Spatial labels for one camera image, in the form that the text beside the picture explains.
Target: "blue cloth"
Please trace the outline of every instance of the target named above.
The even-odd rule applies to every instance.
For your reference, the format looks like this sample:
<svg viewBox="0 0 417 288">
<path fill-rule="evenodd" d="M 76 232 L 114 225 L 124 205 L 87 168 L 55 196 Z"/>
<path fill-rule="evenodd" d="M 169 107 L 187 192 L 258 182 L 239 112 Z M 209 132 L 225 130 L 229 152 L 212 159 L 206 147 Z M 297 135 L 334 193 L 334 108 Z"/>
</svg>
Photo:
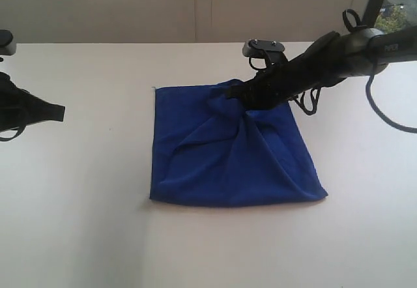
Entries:
<svg viewBox="0 0 417 288">
<path fill-rule="evenodd" d="M 327 196 L 288 103 L 245 111 L 218 85 L 156 90 L 151 199 L 244 207 Z"/>
</svg>

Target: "microfiber cloth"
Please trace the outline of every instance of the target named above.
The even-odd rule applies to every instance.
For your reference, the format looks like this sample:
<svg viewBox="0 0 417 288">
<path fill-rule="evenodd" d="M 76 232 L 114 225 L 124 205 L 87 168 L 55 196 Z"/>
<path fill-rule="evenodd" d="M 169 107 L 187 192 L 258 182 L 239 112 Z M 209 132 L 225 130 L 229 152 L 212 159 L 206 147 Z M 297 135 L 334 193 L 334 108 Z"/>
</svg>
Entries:
<svg viewBox="0 0 417 288">
<path fill-rule="evenodd" d="M 245 207 L 327 196 L 289 104 L 245 111 L 224 96 L 239 83 L 156 90 L 152 200 Z"/>
</svg>

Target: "tree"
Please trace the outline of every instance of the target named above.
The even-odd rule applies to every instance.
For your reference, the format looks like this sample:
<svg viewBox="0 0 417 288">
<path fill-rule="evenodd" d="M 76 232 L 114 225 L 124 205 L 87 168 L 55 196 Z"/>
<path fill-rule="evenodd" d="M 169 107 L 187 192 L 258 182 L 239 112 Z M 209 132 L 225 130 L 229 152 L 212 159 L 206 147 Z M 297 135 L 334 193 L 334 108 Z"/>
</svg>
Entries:
<svg viewBox="0 0 417 288">
<path fill-rule="evenodd" d="M 407 16 L 399 7 L 394 6 L 391 9 L 386 8 L 386 11 L 390 11 L 389 15 L 383 15 L 383 13 L 379 14 L 377 21 L 375 22 L 375 28 L 388 34 L 409 26 Z"/>
</svg>

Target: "window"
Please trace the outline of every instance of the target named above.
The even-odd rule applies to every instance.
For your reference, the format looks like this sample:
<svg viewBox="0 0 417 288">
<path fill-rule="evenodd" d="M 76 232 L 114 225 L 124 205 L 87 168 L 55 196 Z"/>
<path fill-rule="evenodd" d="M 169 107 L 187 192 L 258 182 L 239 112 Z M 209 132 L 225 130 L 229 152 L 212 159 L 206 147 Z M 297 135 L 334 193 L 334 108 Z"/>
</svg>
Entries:
<svg viewBox="0 0 417 288">
<path fill-rule="evenodd" d="M 369 0 L 364 22 L 385 33 L 417 25 L 417 0 Z"/>
</svg>

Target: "white tabletop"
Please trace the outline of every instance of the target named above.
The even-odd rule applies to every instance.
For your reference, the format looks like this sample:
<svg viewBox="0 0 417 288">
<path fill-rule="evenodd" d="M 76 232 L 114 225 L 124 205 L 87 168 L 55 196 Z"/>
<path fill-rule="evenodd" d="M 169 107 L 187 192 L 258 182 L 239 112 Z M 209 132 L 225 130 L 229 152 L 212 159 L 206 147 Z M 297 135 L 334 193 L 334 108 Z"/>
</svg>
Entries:
<svg viewBox="0 0 417 288">
<path fill-rule="evenodd" d="M 415 287 L 417 136 L 368 106 L 366 78 L 293 105 L 329 196 L 195 209 L 152 203 L 152 87 L 250 79 L 242 44 L 20 45 L 0 70 L 66 106 L 0 144 L 0 287 Z M 306 43 L 286 44 L 287 54 Z M 377 103 L 417 126 L 417 63 L 377 76 Z"/>
</svg>

